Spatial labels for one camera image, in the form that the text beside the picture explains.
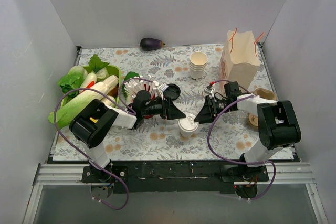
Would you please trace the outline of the white plastic cup lid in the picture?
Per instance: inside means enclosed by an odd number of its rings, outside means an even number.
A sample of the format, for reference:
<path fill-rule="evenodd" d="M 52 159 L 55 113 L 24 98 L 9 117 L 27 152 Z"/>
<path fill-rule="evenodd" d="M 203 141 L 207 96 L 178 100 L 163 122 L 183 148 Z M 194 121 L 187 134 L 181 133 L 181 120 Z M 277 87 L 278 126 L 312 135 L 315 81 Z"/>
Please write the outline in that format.
<path fill-rule="evenodd" d="M 187 113 L 186 117 L 178 120 L 179 129 L 184 132 L 194 132 L 198 129 L 199 123 L 195 122 L 195 115 Z"/>

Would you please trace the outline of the white paper coffee cup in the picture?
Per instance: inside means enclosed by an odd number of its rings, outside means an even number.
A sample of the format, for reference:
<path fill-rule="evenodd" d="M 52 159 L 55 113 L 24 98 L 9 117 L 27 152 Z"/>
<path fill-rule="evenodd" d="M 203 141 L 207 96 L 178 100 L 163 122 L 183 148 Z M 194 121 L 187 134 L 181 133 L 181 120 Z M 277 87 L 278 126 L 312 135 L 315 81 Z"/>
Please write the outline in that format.
<path fill-rule="evenodd" d="M 183 137 L 190 137 L 191 135 L 193 135 L 199 126 L 198 122 L 187 122 L 187 121 L 178 121 L 178 128 L 179 128 L 179 132 Z"/>

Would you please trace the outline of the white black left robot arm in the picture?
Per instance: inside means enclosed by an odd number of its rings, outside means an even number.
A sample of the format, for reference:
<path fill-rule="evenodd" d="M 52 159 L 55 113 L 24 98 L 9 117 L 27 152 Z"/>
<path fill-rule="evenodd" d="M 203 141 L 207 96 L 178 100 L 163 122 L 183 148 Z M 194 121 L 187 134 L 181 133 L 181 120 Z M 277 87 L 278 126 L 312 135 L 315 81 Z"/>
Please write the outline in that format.
<path fill-rule="evenodd" d="M 76 139 L 82 142 L 88 160 L 95 168 L 93 175 L 100 182 L 111 178 L 110 159 L 105 151 L 103 140 L 113 126 L 136 129 L 149 115 L 160 115 L 164 120 L 183 119 L 186 115 L 179 110 L 170 98 L 151 99 L 148 91 L 137 93 L 132 104 L 136 115 L 105 105 L 102 101 L 91 101 L 70 123 L 69 129 Z"/>

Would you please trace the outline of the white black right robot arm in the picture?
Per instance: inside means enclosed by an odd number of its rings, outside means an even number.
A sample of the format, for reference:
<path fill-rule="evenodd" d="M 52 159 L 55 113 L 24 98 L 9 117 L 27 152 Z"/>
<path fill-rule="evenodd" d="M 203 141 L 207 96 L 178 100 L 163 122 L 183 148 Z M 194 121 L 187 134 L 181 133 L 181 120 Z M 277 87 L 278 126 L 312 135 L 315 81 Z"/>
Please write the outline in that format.
<path fill-rule="evenodd" d="M 236 81 L 225 80 L 226 97 L 221 100 L 214 98 L 214 81 L 205 88 L 205 102 L 195 117 L 199 124 L 210 124 L 207 135 L 209 150 L 218 158 L 238 166 L 238 176 L 242 180 L 251 180 L 256 174 L 256 167 L 265 165 L 268 160 L 283 148 L 301 141 L 301 130 L 292 106 L 288 100 L 275 101 L 261 98 L 248 91 Z M 245 111 L 258 119 L 259 140 L 245 152 L 239 161 L 227 159 L 217 154 L 210 144 L 211 131 L 220 117 L 228 112 Z"/>

